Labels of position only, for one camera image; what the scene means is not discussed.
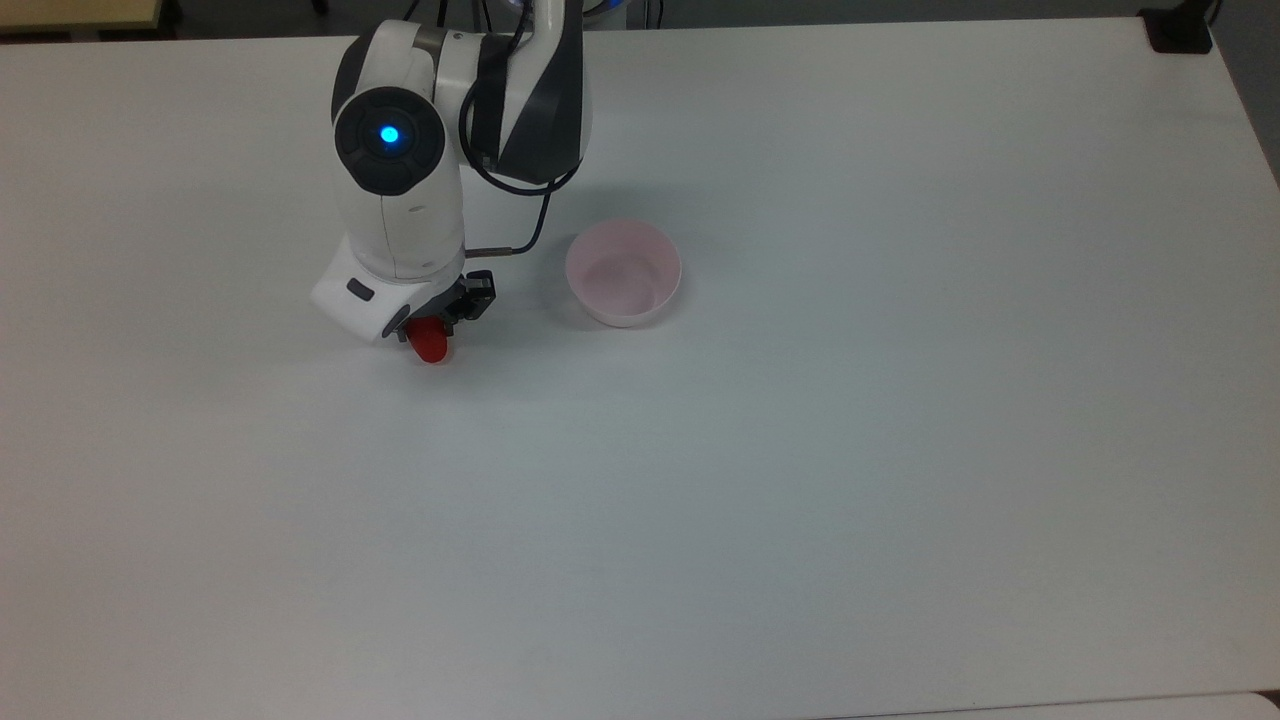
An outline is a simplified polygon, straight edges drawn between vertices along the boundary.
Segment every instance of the floor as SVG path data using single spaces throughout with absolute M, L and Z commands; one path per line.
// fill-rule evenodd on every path
M 421 0 L 415 18 L 434 22 L 440 0 Z M 488 0 L 497 29 L 509 29 L 507 0 Z M 658 0 L 650 0 L 650 24 Z M 727 27 L 814 23 L 881 23 L 1000 18 L 1133 17 L 1143 6 L 1176 0 L 664 0 L 663 27 Z M 410 0 L 330 0 L 317 15 L 310 0 L 182 0 L 178 37 L 276 37 L 356 35 L 403 15 Z M 644 3 L 628 8 L 627 24 L 643 28 Z M 471 28 L 471 8 L 453 0 L 447 24 Z M 1253 127 L 1280 181 L 1280 0 L 1224 0 L 1213 33 Z

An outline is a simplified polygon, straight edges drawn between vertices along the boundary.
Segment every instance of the black cable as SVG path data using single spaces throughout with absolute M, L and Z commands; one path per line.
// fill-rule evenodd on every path
M 538 238 L 543 236 L 543 223 L 547 222 L 547 208 L 552 204 L 550 193 L 543 196 L 543 208 L 538 211 L 538 224 L 534 225 L 534 237 L 520 247 L 476 247 L 467 250 L 466 256 L 471 258 L 508 258 L 511 255 L 524 255 L 538 245 Z
M 529 22 L 530 10 L 532 9 L 532 3 L 525 0 L 524 6 L 520 10 L 520 22 L 516 26 L 516 32 L 511 36 L 511 42 L 507 44 L 507 59 L 515 55 L 516 49 L 520 46 L 520 40 L 525 35 L 525 24 Z M 471 113 L 471 108 L 476 99 L 476 86 L 475 83 L 467 88 L 466 96 L 462 97 L 462 106 L 458 108 L 458 145 L 462 146 L 462 154 L 467 159 L 467 164 L 484 178 L 489 184 L 504 190 L 512 195 L 518 195 L 522 197 L 541 197 L 543 206 L 538 211 L 538 224 L 534 227 L 534 234 L 529 238 L 529 242 L 520 247 L 476 247 L 466 251 L 467 258 L 506 258 L 509 255 L 522 255 L 529 252 L 538 245 L 538 238 L 543 234 L 543 224 L 547 222 L 547 209 L 552 204 L 552 193 L 557 190 L 564 187 L 568 181 L 573 179 L 577 174 L 577 169 L 581 165 L 575 165 L 570 172 L 559 177 L 559 179 L 547 183 L 547 187 L 516 187 L 513 184 L 502 182 L 495 178 L 489 170 L 484 168 L 480 158 L 476 156 L 475 149 L 471 146 L 471 137 L 467 128 L 467 115 Z

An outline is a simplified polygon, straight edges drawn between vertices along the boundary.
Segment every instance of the red object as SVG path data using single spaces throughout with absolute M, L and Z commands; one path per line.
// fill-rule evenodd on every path
M 449 336 L 444 334 L 444 320 L 435 315 L 413 318 L 404 325 L 404 334 L 408 336 L 408 343 L 413 346 L 417 356 L 426 363 L 439 363 L 449 352 Z

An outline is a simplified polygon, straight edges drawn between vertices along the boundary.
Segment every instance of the pink bowl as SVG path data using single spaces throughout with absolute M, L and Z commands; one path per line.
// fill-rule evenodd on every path
M 680 254 L 662 231 L 618 218 L 582 231 L 564 260 L 568 287 L 605 325 L 652 319 L 680 286 Z

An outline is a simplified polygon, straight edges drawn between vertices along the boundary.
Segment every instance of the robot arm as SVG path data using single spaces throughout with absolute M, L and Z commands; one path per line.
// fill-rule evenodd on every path
M 330 167 L 347 233 L 311 297 L 367 341 L 406 340 L 426 316 L 452 334 L 493 300 L 492 274 L 461 277 L 460 163 L 541 184 L 582 159 L 582 0 L 530 1 L 532 36 L 518 45 L 518 32 L 387 20 L 343 55 Z

